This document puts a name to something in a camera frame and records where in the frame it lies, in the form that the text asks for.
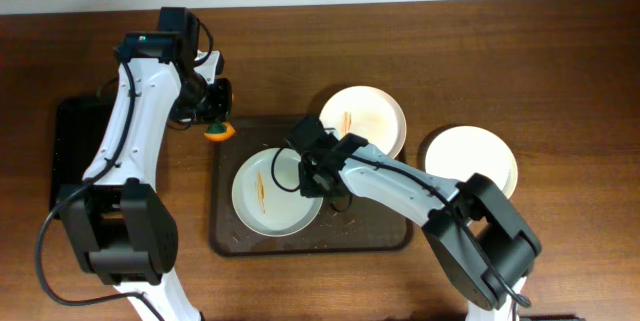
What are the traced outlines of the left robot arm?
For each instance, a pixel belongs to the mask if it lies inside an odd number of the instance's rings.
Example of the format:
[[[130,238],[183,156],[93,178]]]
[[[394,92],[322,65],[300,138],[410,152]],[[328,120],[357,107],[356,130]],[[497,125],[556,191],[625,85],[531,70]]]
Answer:
[[[144,320],[200,320],[175,270],[178,229],[156,192],[169,121],[223,126],[232,88],[224,59],[198,49],[208,30],[184,7],[164,7],[156,30],[131,32],[115,50],[118,92],[97,153],[79,185],[64,185],[60,215],[81,269],[115,288]]]

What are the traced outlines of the green and orange sponge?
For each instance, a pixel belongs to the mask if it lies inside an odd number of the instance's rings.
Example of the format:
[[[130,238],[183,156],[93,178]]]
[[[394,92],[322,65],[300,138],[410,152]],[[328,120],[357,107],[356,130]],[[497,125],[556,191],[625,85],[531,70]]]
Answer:
[[[231,123],[224,121],[210,125],[204,132],[204,136],[212,142],[223,142],[234,136],[235,133],[236,130]]]

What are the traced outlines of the grey-white plate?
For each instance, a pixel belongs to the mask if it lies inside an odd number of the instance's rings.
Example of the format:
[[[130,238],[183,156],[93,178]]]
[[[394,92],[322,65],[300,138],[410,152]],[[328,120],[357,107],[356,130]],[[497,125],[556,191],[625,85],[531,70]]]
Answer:
[[[319,214],[322,197],[308,198],[300,191],[282,190],[273,181],[271,165],[279,148],[249,157],[237,171],[231,191],[236,215],[255,233],[284,237],[308,226]]]

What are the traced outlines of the white plate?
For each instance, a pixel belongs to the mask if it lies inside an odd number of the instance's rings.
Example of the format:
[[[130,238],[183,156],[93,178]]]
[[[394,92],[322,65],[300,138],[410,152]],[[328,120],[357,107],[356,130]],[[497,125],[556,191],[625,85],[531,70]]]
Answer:
[[[325,128],[338,138],[347,133],[363,137],[395,158],[402,150],[407,124],[398,102],[381,89],[352,86],[340,90],[324,104],[320,116]]]
[[[438,133],[426,148],[424,170],[460,181],[479,173],[493,181],[507,199],[518,182],[518,166],[509,146],[494,133],[475,126],[455,126]]]

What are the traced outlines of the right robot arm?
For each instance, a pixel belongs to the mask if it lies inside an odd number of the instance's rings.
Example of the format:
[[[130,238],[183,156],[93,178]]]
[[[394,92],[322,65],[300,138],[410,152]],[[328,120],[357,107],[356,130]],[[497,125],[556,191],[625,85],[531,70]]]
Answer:
[[[316,116],[301,119],[287,143],[300,157],[302,196],[348,192],[376,201],[421,227],[448,280],[472,304],[492,313],[530,307],[515,286],[532,272],[542,245],[488,177],[433,176],[363,137],[336,137]]]

